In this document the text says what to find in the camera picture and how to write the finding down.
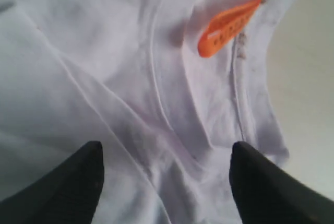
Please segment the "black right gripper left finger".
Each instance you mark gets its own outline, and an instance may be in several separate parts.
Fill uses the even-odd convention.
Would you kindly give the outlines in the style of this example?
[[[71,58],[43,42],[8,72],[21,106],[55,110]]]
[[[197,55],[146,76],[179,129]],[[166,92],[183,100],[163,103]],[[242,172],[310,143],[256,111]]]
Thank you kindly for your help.
[[[91,223],[103,185],[102,144],[90,141],[54,170],[1,201],[1,223]]]

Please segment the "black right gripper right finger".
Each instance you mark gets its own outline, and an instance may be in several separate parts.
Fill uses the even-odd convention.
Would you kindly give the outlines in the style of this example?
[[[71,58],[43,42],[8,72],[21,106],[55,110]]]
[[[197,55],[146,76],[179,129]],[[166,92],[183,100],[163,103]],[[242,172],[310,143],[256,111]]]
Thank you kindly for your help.
[[[229,181],[242,223],[333,223],[333,201],[246,142],[233,144]]]

